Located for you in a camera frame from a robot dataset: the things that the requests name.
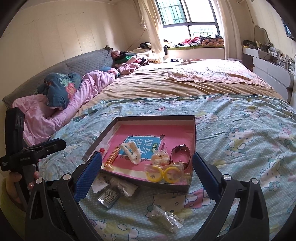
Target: green clothing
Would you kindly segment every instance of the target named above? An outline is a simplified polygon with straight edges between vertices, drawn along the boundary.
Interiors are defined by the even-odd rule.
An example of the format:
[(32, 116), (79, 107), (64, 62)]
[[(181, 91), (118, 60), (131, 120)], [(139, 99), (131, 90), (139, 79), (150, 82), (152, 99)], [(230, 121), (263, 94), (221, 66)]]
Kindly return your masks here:
[(125, 63), (126, 61), (130, 60), (131, 59), (131, 56), (126, 56), (124, 57), (123, 59), (120, 59), (120, 60), (116, 60), (115, 61), (115, 64), (123, 64)]
[(6, 178), (2, 181), (0, 196), (0, 208), (16, 233), (25, 239), (25, 217), (26, 213), (19, 209), (9, 198), (6, 192)]

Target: light blue blanket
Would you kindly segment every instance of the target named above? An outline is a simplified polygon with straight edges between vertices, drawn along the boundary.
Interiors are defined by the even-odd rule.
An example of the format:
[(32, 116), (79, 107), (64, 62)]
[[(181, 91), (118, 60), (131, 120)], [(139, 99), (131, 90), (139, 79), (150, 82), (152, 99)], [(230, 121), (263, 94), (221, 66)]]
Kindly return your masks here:
[[(222, 174), (242, 181), (257, 178), (269, 213), (270, 239), (281, 229), (296, 204), (296, 114), (276, 98), (211, 95), (102, 101), (52, 137), (64, 139), (67, 148), (40, 162), (41, 175), (54, 180), (72, 173), (115, 117), (137, 115), (195, 115), (197, 151)], [(89, 191), (80, 205), (105, 241), (190, 240), (215, 205), (196, 174), (188, 194), (141, 186), (131, 202), (120, 198), (110, 210), (97, 199)], [(154, 204), (185, 219), (177, 234), (151, 221)], [(220, 234), (229, 229), (237, 205), (235, 201)]]

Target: window pane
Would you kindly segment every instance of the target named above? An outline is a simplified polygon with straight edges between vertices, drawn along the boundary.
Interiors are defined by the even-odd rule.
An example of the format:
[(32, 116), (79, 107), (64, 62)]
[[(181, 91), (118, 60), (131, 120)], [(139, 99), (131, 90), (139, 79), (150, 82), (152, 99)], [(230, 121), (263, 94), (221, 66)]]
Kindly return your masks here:
[(180, 0), (157, 0), (163, 24), (186, 23)]
[(186, 38), (189, 38), (189, 32), (187, 26), (176, 26), (163, 28), (163, 38), (178, 44), (183, 42)]
[(192, 22), (215, 22), (209, 0), (185, 0)]
[(189, 26), (189, 30), (191, 37), (200, 36), (201, 34), (209, 36), (218, 33), (217, 27), (213, 25), (193, 25)]

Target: quilted headboard cover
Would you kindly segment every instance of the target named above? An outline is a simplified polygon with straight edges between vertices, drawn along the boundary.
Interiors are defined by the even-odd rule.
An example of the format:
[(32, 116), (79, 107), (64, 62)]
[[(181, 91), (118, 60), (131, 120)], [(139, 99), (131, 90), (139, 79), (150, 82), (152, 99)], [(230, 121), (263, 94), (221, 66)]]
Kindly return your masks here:
[(2, 101), (8, 108), (11, 108), (14, 100), (24, 96), (33, 95), (37, 86), (43, 83), (45, 76), (51, 72), (64, 74), (75, 72), (83, 76), (86, 73), (99, 70), (103, 67), (111, 67), (113, 65), (111, 52), (112, 48), (106, 46), (103, 49), (81, 54), (62, 61), (28, 79), (26, 82), (17, 87), (12, 93), (5, 96)]

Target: metal screw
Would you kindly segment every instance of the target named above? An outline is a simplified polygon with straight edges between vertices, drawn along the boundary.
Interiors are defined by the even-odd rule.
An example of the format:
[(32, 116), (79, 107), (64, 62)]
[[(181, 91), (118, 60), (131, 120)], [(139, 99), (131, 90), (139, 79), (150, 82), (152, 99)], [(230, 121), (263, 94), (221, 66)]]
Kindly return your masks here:
[(43, 182), (42, 178), (38, 178), (38, 179), (36, 180), (36, 183), (37, 183), (37, 184), (40, 184), (40, 183), (42, 183), (42, 182)]
[(231, 180), (231, 176), (229, 176), (228, 174), (224, 175), (223, 178), (224, 178), (226, 181)]
[(66, 181), (69, 180), (70, 178), (71, 178), (70, 174), (66, 174), (66, 175), (63, 176), (63, 179), (66, 180)]
[(252, 178), (251, 182), (254, 183), (254, 184), (257, 184), (258, 180), (256, 178)]

